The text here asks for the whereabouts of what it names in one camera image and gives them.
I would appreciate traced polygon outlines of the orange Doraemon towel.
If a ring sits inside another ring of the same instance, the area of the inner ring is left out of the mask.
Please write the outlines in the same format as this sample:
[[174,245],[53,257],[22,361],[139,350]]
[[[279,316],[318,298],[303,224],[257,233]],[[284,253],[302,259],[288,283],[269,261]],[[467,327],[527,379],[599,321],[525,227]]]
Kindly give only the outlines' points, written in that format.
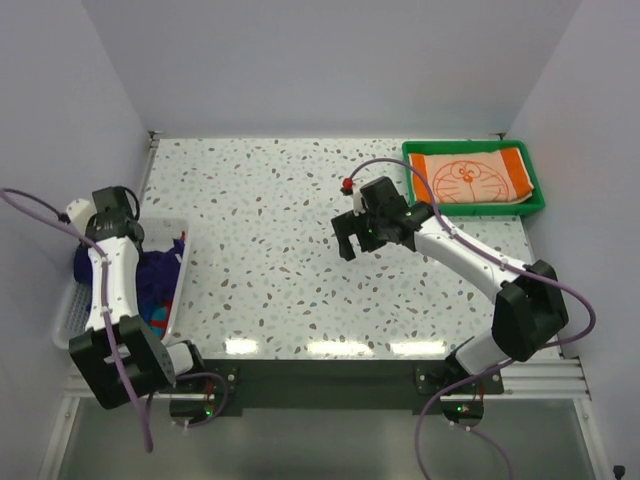
[[420,154],[408,156],[421,172],[412,176],[416,199],[445,205],[517,204],[529,199],[534,184],[520,150],[493,152]]

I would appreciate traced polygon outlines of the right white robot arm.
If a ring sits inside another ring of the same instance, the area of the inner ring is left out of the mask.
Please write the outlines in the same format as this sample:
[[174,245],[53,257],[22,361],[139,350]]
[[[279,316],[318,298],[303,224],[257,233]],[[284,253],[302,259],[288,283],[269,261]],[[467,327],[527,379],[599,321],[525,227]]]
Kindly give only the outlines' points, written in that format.
[[548,263],[528,265],[498,253],[437,215],[431,205],[409,205],[386,176],[361,187],[346,178],[341,191],[353,200],[350,211],[331,221],[344,260],[355,257],[352,236],[364,252],[401,245],[445,265],[493,304],[491,327],[446,359],[445,379],[454,391],[470,391],[481,373],[497,364],[529,360],[567,325],[556,272]]

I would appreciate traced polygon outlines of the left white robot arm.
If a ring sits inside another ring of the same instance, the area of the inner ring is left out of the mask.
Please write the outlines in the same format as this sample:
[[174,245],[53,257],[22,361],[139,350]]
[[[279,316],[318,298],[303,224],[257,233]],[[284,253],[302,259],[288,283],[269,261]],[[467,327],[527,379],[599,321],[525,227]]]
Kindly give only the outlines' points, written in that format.
[[208,379],[190,341],[165,346],[139,315],[136,273],[144,230],[139,204],[124,186],[92,193],[84,227],[89,240],[92,292],[85,331],[69,340],[70,356],[90,390],[106,409],[175,384],[201,390]]

